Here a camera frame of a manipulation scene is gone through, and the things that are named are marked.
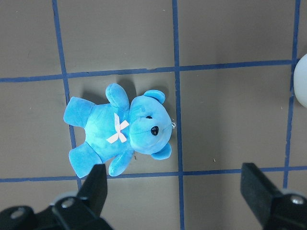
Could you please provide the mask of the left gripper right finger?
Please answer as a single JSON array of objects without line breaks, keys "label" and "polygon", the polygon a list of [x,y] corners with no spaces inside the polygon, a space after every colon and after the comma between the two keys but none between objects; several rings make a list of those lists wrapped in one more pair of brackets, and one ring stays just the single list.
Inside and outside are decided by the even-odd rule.
[{"label": "left gripper right finger", "polygon": [[279,189],[254,163],[242,164],[240,192],[263,230],[307,228],[307,197]]}]

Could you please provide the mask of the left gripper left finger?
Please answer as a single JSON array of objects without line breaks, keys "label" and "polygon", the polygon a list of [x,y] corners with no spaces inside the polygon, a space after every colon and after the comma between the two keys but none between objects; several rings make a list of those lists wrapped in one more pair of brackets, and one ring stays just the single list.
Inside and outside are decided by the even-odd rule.
[{"label": "left gripper left finger", "polygon": [[107,197],[104,164],[94,165],[76,195],[66,196],[35,213],[29,206],[14,206],[0,212],[2,230],[111,230],[100,217]]}]

